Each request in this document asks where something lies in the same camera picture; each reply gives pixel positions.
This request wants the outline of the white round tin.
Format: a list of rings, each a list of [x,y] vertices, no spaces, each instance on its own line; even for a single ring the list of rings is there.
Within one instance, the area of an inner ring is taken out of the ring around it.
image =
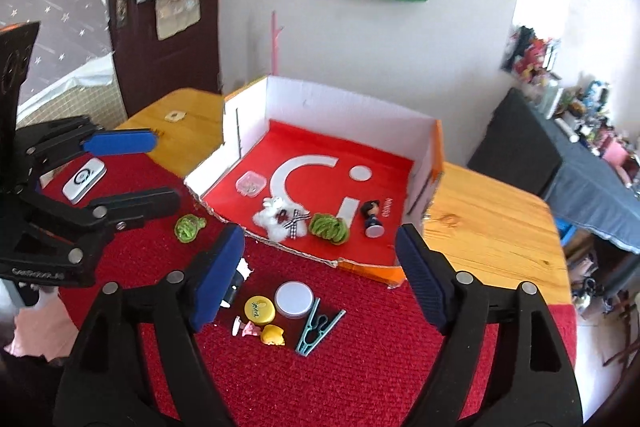
[[[297,320],[306,317],[313,304],[314,293],[311,288],[299,281],[285,282],[274,293],[274,305],[287,319]]]

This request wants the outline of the yellow round cap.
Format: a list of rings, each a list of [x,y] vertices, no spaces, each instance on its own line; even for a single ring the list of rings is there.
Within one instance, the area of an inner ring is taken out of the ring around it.
[[[264,326],[274,320],[277,311],[268,297],[256,295],[246,300],[244,314],[248,321],[258,326]]]

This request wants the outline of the white plush rabbit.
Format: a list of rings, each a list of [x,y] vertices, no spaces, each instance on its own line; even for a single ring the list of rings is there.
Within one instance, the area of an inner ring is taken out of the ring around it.
[[[282,243],[285,239],[301,239],[307,235],[307,221],[310,212],[295,202],[287,202],[282,197],[266,197],[262,201],[262,210],[253,216],[254,225],[267,232],[273,243]]]

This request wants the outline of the teal clothes peg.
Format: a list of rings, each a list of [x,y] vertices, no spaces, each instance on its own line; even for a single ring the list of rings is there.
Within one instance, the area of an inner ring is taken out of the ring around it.
[[[320,298],[314,299],[306,323],[298,338],[295,352],[302,357],[308,357],[346,314],[345,310],[340,310],[334,317],[328,317],[320,312],[320,303]]]

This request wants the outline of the yellow small toy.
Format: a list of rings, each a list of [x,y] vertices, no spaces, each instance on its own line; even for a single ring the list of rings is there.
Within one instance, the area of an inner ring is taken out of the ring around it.
[[[267,346],[284,346],[284,330],[277,325],[265,325],[260,332],[260,341]]]

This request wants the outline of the pink figurine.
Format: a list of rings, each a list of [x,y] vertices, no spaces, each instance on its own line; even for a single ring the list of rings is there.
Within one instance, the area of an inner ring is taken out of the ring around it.
[[[251,321],[243,322],[241,317],[237,315],[232,323],[231,334],[233,337],[259,337],[262,335],[262,328]]]

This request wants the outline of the wall mirror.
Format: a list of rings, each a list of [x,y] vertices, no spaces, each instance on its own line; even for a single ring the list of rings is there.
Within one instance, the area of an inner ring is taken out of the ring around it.
[[[578,0],[516,0],[500,68],[518,76],[516,62],[529,48],[537,46],[537,41],[542,41],[541,66],[562,83],[573,83],[577,72],[570,64],[570,52],[578,4]]]

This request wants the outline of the dark brown door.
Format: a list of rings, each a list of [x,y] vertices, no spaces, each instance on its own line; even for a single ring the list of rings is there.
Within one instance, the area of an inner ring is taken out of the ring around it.
[[[128,115],[181,89],[221,91],[219,0],[107,0],[115,74]]]

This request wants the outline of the black-haired doll figurine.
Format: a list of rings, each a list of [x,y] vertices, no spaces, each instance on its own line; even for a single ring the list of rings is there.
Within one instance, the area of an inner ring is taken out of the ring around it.
[[[378,239],[384,235],[384,225],[378,214],[380,213],[380,202],[378,200],[368,200],[360,207],[360,215],[364,220],[364,234],[369,239]]]

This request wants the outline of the orange cardboard box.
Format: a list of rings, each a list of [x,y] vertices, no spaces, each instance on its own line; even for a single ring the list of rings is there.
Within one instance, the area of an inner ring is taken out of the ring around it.
[[[256,197],[235,190],[244,172],[267,180]],[[442,124],[436,118],[370,96],[304,80],[262,77],[224,97],[222,143],[184,179],[213,216],[258,241],[254,225],[266,197],[282,197],[342,218],[349,240],[333,245],[307,233],[277,247],[390,287],[404,283],[395,235],[423,225],[444,173]],[[364,234],[360,207],[380,202],[384,235]]]

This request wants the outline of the white remote device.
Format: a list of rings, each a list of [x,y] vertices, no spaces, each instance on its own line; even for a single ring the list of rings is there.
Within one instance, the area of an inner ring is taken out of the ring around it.
[[[72,205],[76,205],[101,181],[105,173],[104,162],[99,158],[91,158],[63,185],[62,194]]]

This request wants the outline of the green yarn scrunchie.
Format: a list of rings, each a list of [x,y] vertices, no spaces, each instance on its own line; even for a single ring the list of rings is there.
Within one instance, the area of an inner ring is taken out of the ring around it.
[[[342,218],[329,213],[317,212],[308,225],[309,233],[333,245],[342,245],[349,240],[349,227]]]
[[[205,218],[189,213],[177,220],[174,226],[174,233],[180,243],[189,244],[198,237],[198,233],[205,229],[206,225],[207,221]]]

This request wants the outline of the blue-covered side table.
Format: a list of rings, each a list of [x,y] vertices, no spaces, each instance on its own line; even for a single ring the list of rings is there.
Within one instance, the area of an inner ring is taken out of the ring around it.
[[[638,254],[639,201],[614,169],[508,91],[468,162],[476,172],[543,199],[553,216]]]

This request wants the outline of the pink plush by mirror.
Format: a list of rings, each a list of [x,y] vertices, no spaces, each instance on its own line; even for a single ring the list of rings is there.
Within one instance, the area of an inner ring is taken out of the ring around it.
[[[531,82],[535,77],[542,75],[544,69],[544,61],[548,51],[550,41],[533,38],[530,40],[524,54],[518,58],[513,65],[513,72],[518,79],[523,82]]]

